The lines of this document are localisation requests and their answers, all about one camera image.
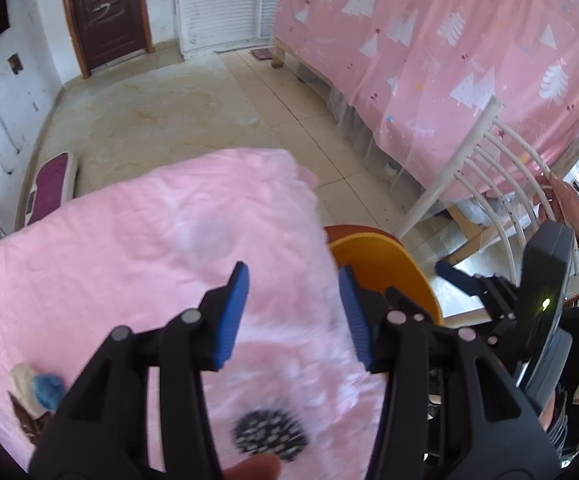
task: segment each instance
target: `white shutter door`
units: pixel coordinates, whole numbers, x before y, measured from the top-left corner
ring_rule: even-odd
[[[263,0],[261,6],[261,38],[271,38],[274,34],[274,20],[279,0]]]
[[[179,8],[184,53],[258,35],[259,0],[180,0]]]

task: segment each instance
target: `black polka dot pattern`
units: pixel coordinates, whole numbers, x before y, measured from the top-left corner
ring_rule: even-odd
[[[292,462],[308,444],[300,422],[281,410],[247,413],[236,423],[233,436],[242,453],[274,453],[285,462]]]

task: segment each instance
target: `pink towel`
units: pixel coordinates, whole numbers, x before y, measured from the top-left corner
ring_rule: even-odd
[[[223,285],[237,260],[251,287],[234,356],[205,374],[223,466],[247,412],[282,408],[309,444],[283,478],[358,479],[383,380],[356,362],[313,174],[281,150],[226,150],[158,168],[59,208],[0,242],[0,441],[25,466],[32,446],[7,397],[25,362],[73,383],[110,330],[164,325]],[[150,453],[162,466],[156,385]]]

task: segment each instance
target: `metal screw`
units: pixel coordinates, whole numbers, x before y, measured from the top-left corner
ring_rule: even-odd
[[[192,325],[201,320],[201,311],[198,308],[188,308],[181,314],[181,321]]]
[[[390,310],[387,313],[387,320],[395,325],[402,325],[407,321],[407,316],[400,310]]]
[[[458,329],[458,337],[460,337],[466,343],[470,343],[476,339],[476,332],[474,332],[473,328],[462,326]]]
[[[112,339],[115,341],[123,341],[128,335],[130,335],[130,327],[121,325],[112,330]]]

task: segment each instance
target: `wooden bed leg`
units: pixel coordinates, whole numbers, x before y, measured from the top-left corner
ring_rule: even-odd
[[[285,64],[285,51],[279,46],[279,44],[274,42],[274,57],[272,57],[272,68],[282,68]]]
[[[458,224],[458,227],[460,227],[460,230],[463,231],[465,238],[468,240],[476,238],[481,234],[482,229],[480,226],[470,222],[467,217],[463,215],[462,211],[455,205],[449,206],[447,212],[452,218],[454,218],[454,221]]]
[[[482,245],[489,244],[496,236],[498,232],[496,227],[488,227],[480,231],[473,238],[469,238],[463,245],[461,245],[452,254],[445,257],[445,260],[451,265],[455,266],[460,264],[464,259],[469,258],[472,254],[478,252]]]

